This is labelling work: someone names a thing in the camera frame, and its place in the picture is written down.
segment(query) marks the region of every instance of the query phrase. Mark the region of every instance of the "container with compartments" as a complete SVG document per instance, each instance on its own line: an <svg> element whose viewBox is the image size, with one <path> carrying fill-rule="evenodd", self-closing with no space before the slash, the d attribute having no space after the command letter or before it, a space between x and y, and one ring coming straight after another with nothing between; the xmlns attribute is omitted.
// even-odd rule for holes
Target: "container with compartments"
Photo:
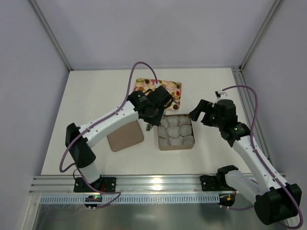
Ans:
<svg viewBox="0 0 307 230"><path fill-rule="evenodd" d="M187 145L183 145L182 144L182 145L176 145L176 146L171 146L171 145L165 146L160 141L162 139L162 137L160 137L160 133L159 133L160 129L158 128L158 145L159 145L159 149L161 151L168 151L168 150L189 150L189 149L193 148L193 146L195 144L195 137L194 137L194 132L193 132L193 126L192 126L191 118L189 117L188 114L165 115L166 118L172 117L172 116L178 116L178 117L185 116L185 117L188 117L190 119L190 125L191 125L191 130L192 130L191 136L193 136L193 143L187 144Z"/></svg>

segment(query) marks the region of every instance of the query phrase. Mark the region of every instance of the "white table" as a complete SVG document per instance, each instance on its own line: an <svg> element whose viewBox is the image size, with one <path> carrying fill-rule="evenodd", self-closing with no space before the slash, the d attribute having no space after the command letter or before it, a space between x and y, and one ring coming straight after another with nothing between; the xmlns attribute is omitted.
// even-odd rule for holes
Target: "white table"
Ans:
<svg viewBox="0 0 307 230"><path fill-rule="evenodd" d="M58 117L53 129L42 175L59 175L59 162L65 150L66 126L74 122L86 124L119 105L125 95L130 70L96 70L70 72ZM159 79L182 83L181 105L178 111L166 114L188 114L200 99L215 101L215 90L235 85L231 69L157 69ZM134 72L130 92L136 78L153 78L150 70ZM235 102L239 121L246 123L237 90L229 90ZM144 142L112 152L107 138L101 140L93 151L101 174L145 175L145 174L208 174L216 173L220 167L230 164L243 173L250 173L240 156L223 140L217 128L193 123L195 145L193 149L160 151L156 127L145 131L146 123L139 120ZM64 167L72 163L70 154ZM72 174L73 169L65 174Z"/></svg>

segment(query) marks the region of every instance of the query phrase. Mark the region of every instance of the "wall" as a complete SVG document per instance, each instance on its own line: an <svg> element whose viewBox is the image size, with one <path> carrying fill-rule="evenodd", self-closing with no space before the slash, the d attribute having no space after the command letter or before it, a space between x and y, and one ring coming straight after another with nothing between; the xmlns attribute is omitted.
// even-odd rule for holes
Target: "wall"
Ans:
<svg viewBox="0 0 307 230"><path fill-rule="evenodd" d="M239 65L273 0L36 0L73 69Z"/></svg>
<svg viewBox="0 0 307 230"><path fill-rule="evenodd" d="M25 0L0 3L0 223L20 229L68 77Z"/></svg>
<svg viewBox="0 0 307 230"><path fill-rule="evenodd" d="M307 219L307 1L285 1L246 66L276 168L303 190Z"/></svg>

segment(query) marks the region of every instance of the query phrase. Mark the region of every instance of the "floral patterned package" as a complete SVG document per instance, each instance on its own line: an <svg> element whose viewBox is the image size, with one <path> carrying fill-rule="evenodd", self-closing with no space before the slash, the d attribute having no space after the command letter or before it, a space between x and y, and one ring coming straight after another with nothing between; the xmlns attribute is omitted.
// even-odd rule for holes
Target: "floral patterned package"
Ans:
<svg viewBox="0 0 307 230"><path fill-rule="evenodd" d="M181 88L182 84L180 82L168 81L168 80L158 80L164 88L166 88L170 94L172 94L174 101L167 110L178 110L180 107L181 98ZM155 90L155 79L138 78L135 82L134 91L141 90L146 92L147 90Z"/></svg>

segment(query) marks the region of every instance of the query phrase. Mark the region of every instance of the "gray wall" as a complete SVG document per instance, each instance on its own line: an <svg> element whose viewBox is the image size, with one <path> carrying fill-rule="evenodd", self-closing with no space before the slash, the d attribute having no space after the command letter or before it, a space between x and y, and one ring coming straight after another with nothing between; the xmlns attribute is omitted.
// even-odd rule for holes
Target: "gray wall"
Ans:
<svg viewBox="0 0 307 230"><path fill-rule="evenodd" d="M36 0L73 69L239 65L273 0Z"/></svg>
<svg viewBox="0 0 307 230"><path fill-rule="evenodd" d="M307 219L307 1L285 1L244 73L276 168L303 190Z"/></svg>
<svg viewBox="0 0 307 230"><path fill-rule="evenodd" d="M0 3L0 228L20 228L68 77L25 0Z"/></svg>

